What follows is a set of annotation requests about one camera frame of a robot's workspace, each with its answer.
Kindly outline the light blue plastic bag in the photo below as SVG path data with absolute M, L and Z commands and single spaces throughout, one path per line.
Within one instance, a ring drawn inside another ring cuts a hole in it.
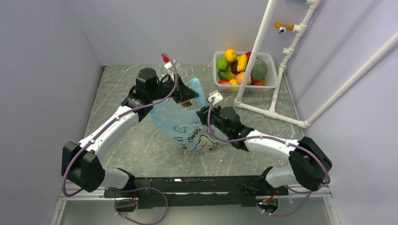
M 184 151 L 207 152 L 226 144 L 208 131 L 196 113 L 204 106 L 209 106 L 199 79 L 189 80 L 189 87 L 199 94 L 193 100 L 193 107 L 187 109 L 174 101 L 164 101 L 153 107 L 150 112 L 157 130 L 172 139 L 172 142 Z

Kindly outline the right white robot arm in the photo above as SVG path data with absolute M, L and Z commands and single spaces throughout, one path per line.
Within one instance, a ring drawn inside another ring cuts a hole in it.
M 229 142 L 239 150 L 255 151 L 272 155 L 288 161 L 283 167 L 268 167 L 259 177 L 259 190 L 269 195 L 276 188 L 289 185 L 301 185 L 309 191 L 318 191 L 330 183 L 331 160 L 317 143 L 309 138 L 300 140 L 278 138 L 261 133 L 244 125 L 232 107 L 202 107 L 197 115 L 209 130 L 216 128 Z

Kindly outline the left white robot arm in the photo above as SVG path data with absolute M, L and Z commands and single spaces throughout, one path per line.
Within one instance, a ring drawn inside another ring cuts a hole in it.
M 141 122 L 157 104 L 174 100 L 177 104 L 189 106 L 199 93 L 184 84 L 178 73 L 162 78 L 152 68 L 141 69 L 135 85 L 121 102 L 116 112 L 97 130 L 77 143 L 67 142 L 62 148 L 61 174 L 62 191 L 65 196 L 69 180 L 81 191 L 92 192 L 99 187 L 116 189 L 124 197 L 134 193 L 135 176 L 121 168 L 109 169 L 101 164 L 101 154 L 129 129 Z

